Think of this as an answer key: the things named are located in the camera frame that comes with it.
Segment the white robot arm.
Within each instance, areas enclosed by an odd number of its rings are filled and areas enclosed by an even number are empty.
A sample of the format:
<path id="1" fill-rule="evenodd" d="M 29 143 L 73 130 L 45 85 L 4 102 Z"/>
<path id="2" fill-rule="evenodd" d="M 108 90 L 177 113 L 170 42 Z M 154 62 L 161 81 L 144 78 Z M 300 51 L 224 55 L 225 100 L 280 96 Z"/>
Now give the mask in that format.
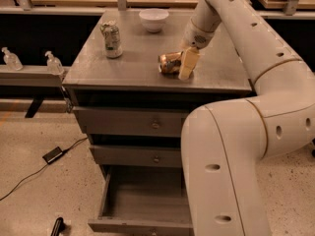
<path id="1" fill-rule="evenodd" d="M 221 22 L 256 91 L 193 110 L 181 158 L 195 236 L 271 236 L 256 163 L 315 138 L 315 78 L 301 57 L 246 0 L 201 0 L 185 32 Z"/>

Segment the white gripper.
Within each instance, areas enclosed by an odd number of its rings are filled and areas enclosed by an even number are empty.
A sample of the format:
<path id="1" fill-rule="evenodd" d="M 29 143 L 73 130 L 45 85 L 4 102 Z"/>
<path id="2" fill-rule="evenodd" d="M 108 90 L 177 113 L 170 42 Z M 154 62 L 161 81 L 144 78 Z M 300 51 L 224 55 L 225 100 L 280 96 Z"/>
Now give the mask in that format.
<path id="1" fill-rule="evenodd" d="M 196 17 L 192 17 L 189 20 L 181 40 L 181 47 L 186 50 L 183 52 L 181 58 L 178 75 L 180 80 L 189 79 L 199 60 L 199 49 L 204 49 L 209 45 L 215 35 L 216 29 L 216 18 L 197 19 Z"/>

